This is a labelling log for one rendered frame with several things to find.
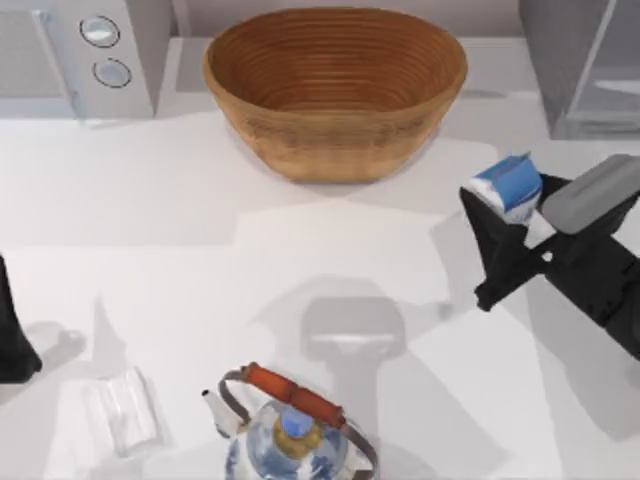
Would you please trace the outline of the large round microwave knob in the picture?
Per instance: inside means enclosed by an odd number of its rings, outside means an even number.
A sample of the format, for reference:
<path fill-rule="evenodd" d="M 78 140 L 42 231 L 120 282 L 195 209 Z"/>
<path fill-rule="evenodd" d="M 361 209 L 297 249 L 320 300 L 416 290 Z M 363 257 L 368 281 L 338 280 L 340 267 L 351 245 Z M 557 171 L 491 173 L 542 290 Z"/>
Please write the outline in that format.
<path fill-rule="evenodd" d="M 79 23 L 82 39 L 96 48 L 112 48 L 120 40 L 118 25 L 106 16 L 94 16 L 82 19 Z"/>

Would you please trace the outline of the small round microwave knob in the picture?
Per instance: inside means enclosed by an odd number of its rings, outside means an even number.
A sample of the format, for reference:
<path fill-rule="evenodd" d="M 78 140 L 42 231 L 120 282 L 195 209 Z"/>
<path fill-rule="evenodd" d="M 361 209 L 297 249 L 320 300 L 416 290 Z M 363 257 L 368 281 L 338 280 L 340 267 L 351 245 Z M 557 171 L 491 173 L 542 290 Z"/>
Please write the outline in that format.
<path fill-rule="evenodd" d="M 130 68 L 115 58 L 95 62 L 92 66 L 92 73 L 96 81 L 112 89 L 124 88 L 132 81 Z"/>

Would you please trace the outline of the pale microwave oven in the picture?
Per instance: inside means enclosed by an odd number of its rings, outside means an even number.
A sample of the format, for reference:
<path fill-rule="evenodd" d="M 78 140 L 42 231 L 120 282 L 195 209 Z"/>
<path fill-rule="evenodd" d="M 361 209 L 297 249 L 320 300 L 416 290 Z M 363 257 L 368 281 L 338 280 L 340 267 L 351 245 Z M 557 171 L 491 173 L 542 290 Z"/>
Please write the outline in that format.
<path fill-rule="evenodd" d="M 96 48 L 79 33 L 82 19 L 112 19 L 120 40 Z M 148 118 L 158 89 L 147 71 L 135 0 L 0 0 L 0 119 Z M 115 58 L 132 81 L 112 89 L 95 80 L 95 62 Z"/>

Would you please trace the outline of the clear glass cup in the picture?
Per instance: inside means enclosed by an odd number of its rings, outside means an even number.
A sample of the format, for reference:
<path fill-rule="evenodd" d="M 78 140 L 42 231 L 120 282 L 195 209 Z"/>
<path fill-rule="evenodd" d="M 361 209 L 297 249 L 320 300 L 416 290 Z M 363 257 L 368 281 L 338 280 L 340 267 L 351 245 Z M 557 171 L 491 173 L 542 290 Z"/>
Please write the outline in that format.
<path fill-rule="evenodd" d="M 137 367 L 91 382 L 82 399 L 89 431 L 101 455 L 128 459 L 162 443 L 152 397 Z"/>

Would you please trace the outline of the blue and white kettle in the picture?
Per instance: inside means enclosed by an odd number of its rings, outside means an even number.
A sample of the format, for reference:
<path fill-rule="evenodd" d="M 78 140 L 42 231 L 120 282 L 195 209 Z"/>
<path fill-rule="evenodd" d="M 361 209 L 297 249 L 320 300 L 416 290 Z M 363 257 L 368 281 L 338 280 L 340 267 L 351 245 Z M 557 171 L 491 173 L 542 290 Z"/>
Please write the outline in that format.
<path fill-rule="evenodd" d="M 224 480 L 376 479 L 376 449 L 341 406 L 255 362 L 201 398 L 229 441 Z"/>

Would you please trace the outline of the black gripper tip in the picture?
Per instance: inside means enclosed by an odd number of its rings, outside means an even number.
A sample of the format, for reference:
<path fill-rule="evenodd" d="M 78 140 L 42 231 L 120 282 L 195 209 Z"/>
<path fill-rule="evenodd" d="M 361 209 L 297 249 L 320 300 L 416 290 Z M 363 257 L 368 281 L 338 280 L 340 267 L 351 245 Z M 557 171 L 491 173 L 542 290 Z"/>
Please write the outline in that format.
<path fill-rule="evenodd" d="M 0 255 L 0 385 L 25 384 L 42 367 L 19 322 L 6 264 Z"/>

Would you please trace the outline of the grey cabinet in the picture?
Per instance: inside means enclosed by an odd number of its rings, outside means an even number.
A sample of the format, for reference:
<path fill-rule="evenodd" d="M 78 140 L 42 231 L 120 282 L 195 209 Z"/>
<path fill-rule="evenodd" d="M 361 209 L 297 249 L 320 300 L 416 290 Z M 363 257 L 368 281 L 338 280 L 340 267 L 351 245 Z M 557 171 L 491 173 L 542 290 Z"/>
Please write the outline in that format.
<path fill-rule="evenodd" d="M 640 141 L 640 0 L 519 0 L 550 136 Z"/>

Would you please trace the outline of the brown woven basket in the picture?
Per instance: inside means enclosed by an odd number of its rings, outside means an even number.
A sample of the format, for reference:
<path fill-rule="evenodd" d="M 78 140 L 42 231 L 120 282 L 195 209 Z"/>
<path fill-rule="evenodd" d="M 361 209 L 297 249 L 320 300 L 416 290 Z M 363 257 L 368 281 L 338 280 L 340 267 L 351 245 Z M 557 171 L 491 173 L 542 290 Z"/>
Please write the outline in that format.
<path fill-rule="evenodd" d="M 438 128 L 467 73 L 465 50 L 448 31 L 372 7 L 264 13 L 220 33 L 203 58 L 230 127 L 297 183 L 392 174 Z"/>

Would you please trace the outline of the blue and white carton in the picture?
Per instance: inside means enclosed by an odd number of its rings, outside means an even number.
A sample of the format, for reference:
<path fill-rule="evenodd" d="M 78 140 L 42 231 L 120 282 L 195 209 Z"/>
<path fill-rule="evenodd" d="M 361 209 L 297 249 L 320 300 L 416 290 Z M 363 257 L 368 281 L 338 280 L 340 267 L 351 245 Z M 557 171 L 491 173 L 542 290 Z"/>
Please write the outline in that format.
<path fill-rule="evenodd" d="M 552 237 L 556 230 L 537 210 L 543 180 L 530 153 L 510 155 L 470 178 L 463 189 L 485 204 L 508 225 L 527 229 L 529 247 Z"/>

